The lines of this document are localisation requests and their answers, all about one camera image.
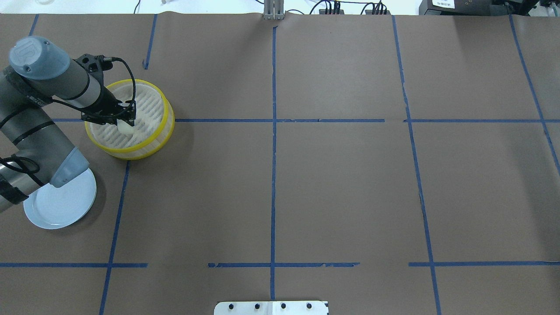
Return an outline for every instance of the round container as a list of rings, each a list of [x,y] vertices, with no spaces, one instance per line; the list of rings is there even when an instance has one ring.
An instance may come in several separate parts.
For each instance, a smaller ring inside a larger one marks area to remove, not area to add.
[[[86,132],[96,146],[123,160],[138,160],[161,149],[175,127],[175,115],[169,101],[157,86],[136,79],[136,120],[134,133],[120,133],[116,125],[86,122]],[[132,80],[115,82],[107,89],[118,100],[132,98]]]

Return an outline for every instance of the blue joint cap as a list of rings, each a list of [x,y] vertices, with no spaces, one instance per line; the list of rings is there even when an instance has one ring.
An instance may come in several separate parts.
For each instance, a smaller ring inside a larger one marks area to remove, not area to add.
[[[47,80],[68,69],[70,56],[44,37],[28,36],[10,49],[10,65],[22,77]]]

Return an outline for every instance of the white plate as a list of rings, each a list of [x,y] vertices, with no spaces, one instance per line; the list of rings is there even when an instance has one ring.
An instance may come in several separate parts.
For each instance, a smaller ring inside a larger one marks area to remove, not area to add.
[[[60,229],[81,219],[94,204],[97,184],[91,169],[55,188],[51,184],[37,189],[24,200],[25,215],[43,229]]]

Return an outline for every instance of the black cable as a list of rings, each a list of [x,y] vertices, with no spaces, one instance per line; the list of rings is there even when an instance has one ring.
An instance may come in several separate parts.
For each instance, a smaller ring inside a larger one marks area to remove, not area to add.
[[[136,6],[134,7],[134,12],[133,12],[133,14],[136,14],[136,9],[137,9],[138,6],[140,5],[140,1],[141,1],[141,0],[138,0],[138,3],[136,3]]]
[[[314,9],[319,5],[319,3],[321,3],[321,2],[326,2],[326,3],[328,3],[328,4],[329,4],[329,10],[332,10],[332,9],[333,9],[332,6],[331,6],[331,4],[330,4],[330,1],[328,1],[328,0],[321,0],[321,1],[317,2],[317,3],[313,6],[313,8],[311,8],[311,11],[309,11],[309,14],[312,14],[312,13],[313,13],[313,10],[314,10]]]
[[[136,81],[134,80],[134,75],[132,74],[132,70],[130,70],[130,67],[128,66],[127,62],[122,60],[121,58],[118,57],[108,57],[105,58],[103,61],[118,61],[118,62],[122,62],[124,64],[124,66],[127,68],[128,73],[130,74],[130,79],[132,80],[132,98],[128,101],[126,101],[125,103],[128,103],[128,106],[125,107],[122,111],[120,111],[119,113],[113,114],[113,115],[99,115],[99,114],[95,114],[95,113],[88,113],[86,111],[84,111],[83,108],[79,108],[76,107],[70,103],[66,103],[65,101],[59,101],[56,99],[50,99],[50,101],[58,103],[58,104],[62,104],[65,106],[68,106],[72,109],[78,110],[84,114],[87,114],[89,116],[92,116],[94,118],[119,118],[120,115],[124,114],[127,110],[129,110],[133,104],[136,104],[135,98],[136,98]]]
[[[365,12],[367,6],[369,6],[370,4],[374,7],[372,10],[375,9],[375,3],[370,2],[370,3],[366,4],[366,5],[363,7],[362,12],[360,12],[360,15],[362,15],[362,14]]]
[[[305,15],[305,13],[301,12],[300,10],[296,10],[296,9],[291,9],[291,10],[288,10],[288,11],[286,11],[286,12],[290,12],[290,11],[296,11],[296,12],[299,12],[299,13]]]
[[[22,161],[26,161],[26,162],[31,163],[31,165],[33,165],[34,169],[27,168],[25,166],[25,164],[23,164],[23,166],[20,167],[20,168],[17,168],[13,165],[8,164],[9,162],[14,162],[14,163],[19,165],[20,162],[22,162]],[[7,167],[11,170],[13,170],[14,172],[24,173],[24,174],[27,174],[27,175],[35,174],[41,169],[39,164],[37,162],[31,160],[30,158],[24,157],[24,156],[16,156],[16,155],[13,155],[11,157],[4,157],[4,158],[0,157],[0,164],[4,165],[5,167]]]

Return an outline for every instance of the white label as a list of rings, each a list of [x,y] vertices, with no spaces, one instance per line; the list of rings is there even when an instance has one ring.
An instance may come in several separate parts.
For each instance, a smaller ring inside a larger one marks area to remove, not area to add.
[[[436,7],[454,9],[455,0],[432,0],[432,4]]]

